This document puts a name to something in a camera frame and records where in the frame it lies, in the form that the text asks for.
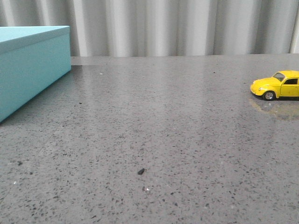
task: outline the white curtain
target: white curtain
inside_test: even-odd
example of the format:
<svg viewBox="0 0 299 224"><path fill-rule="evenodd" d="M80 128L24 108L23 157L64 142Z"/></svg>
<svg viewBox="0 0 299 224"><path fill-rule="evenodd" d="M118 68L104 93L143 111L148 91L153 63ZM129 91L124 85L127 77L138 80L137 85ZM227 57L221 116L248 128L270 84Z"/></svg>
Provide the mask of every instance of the white curtain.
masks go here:
<svg viewBox="0 0 299 224"><path fill-rule="evenodd" d="M0 0L0 26L69 25L72 56L299 53L298 5L299 0Z"/></svg>

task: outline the speckled stone surface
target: speckled stone surface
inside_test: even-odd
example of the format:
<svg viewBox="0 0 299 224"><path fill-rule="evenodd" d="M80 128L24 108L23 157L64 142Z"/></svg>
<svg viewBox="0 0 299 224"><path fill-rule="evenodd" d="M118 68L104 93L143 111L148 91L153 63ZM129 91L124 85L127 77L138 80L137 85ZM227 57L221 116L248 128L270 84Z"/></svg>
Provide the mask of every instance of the speckled stone surface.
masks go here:
<svg viewBox="0 0 299 224"><path fill-rule="evenodd" d="M249 90L298 61L73 58L0 124L0 223L298 223L299 101Z"/></svg>

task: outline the box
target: box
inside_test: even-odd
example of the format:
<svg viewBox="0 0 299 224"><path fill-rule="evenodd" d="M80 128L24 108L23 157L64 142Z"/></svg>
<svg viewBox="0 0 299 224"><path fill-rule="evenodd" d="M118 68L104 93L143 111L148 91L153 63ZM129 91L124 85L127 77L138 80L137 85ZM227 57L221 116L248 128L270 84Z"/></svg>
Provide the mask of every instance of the box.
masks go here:
<svg viewBox="0 0 299 224"><path fill-rule="evenodd" d="M0 27L0 122L69 70L70 27Z"/></svg>

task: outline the toy car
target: toy car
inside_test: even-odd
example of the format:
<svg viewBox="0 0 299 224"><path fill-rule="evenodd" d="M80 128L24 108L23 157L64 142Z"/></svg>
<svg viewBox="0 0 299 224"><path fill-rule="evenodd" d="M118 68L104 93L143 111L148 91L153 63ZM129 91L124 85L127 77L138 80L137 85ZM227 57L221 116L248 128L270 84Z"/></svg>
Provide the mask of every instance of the toy car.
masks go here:
<svg viewBox="0 0 299 224"><path fill-rule="evenodd" d="M270 78L258 79L250 90L264 100L275 100L279 97L299 97L299 71L279 71Z"/></svg>

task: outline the black debris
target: black debris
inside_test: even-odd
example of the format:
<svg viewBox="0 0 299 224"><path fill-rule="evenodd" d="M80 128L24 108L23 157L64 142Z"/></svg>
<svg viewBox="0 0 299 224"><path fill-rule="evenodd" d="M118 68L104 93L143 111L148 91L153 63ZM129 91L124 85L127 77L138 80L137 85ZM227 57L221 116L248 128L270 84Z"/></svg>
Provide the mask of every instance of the black debris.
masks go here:
<svg viewBox="0 0 299 224"><path fill-rule="evenodd" d="M141 174L143 174L143 173L144 173L144 171L145 171L145 169L144 169L144 168L142 168L141 170L139 170L139 171L138 171L138 174L139 174L139 175L141 175Z"/></svg>

